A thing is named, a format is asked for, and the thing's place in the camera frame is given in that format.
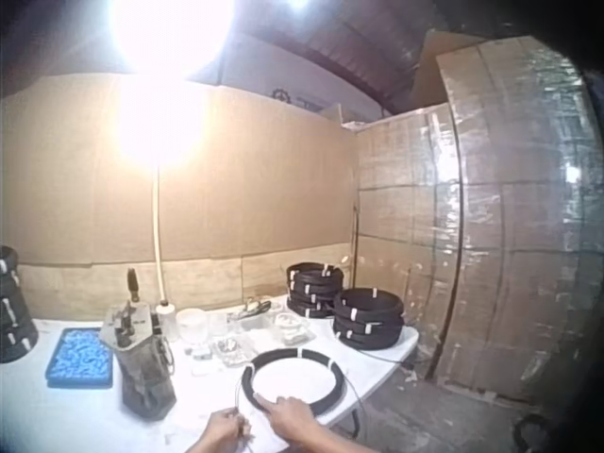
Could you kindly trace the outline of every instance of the white bottle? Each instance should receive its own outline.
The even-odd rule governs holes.
[[[178,326],[176,325],[176,307],[167,300],[162,300],[155,307],[158,314],[161,333],[169,342],[178,340]]]

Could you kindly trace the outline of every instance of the stack of cable coils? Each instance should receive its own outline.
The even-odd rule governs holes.
[[[17,276],[19,257],[12,248],[0,245],[0,363],[16,361],[38,341]]]
[[[300,262],[287,268],[287,306],[300,316],[331,316],[333,299],[342,290],[342,269],[318,262]]]
[[[354,349],[386,349],[398,342],[404,311],[396,294],[377,288],[345,290],[333,301],[333,332]]]

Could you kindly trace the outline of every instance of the bright light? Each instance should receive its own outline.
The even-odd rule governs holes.
[[[116,116],[117,145],[136,165],[183,164],[201,145],[206,109],[205,92],[192,82],[125,77]]]
[[[189,76],[227,39],[233,0],[110,0],[113,38],[140,73]]]
[[[294,9],[303,9],[309,4],[310,0],[290,0],[290,5]]]
[[[566,182],[576,184],[581,179],[581,169],[573,165],[566,164]]]

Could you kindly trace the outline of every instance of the ceiling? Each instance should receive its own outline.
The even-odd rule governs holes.
[[[428,30],[488,38],[520,32],[483,0],[308,0],[298,9],[289,0],[236,1],[236,29],[322,66],[391,113],[410,107]],[[106,38],[98,20],[106,4],[3,0],[3,96],[49,74],[49,68],[60,72],[56,61],[66,54],[85,56],[69,72],[126,72],[97,45]]]

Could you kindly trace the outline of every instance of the small plastic bag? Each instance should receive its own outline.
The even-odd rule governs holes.
[[[212,342],[211,349],[228,367],[243,365],[257,356],[252,343],[244,334],[216,339]]]
[[[276,339],[286,346],[304,344],[315,338],[306,319],[287,311],[275,316],[272,330]]]

